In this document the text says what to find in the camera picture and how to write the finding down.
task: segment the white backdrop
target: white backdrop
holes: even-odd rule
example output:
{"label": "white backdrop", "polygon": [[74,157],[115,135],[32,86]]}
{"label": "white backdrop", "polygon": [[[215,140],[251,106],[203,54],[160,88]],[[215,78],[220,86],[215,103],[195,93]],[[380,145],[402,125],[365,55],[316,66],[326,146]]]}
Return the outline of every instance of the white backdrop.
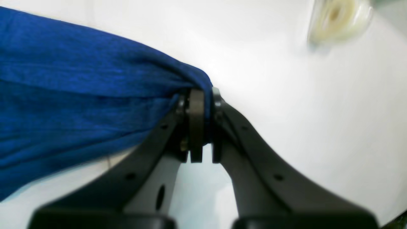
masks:
{"label": "white backdrop", "polygon": [[[306,48],[311,0],[0,0],[0,5],[130,38],[201,68],[293,167],[374,212],[407,209],[407,38],[380,15],[324,52]],[[237,217],[225,171],[183,165],[170,214],[181,229],[230,227]],[[62,195],[106,171],[50,178]],[[22,229],[50,197],[41,182],[0,204],[0,227]],[[27,208],[24,214],[19,209]]]}

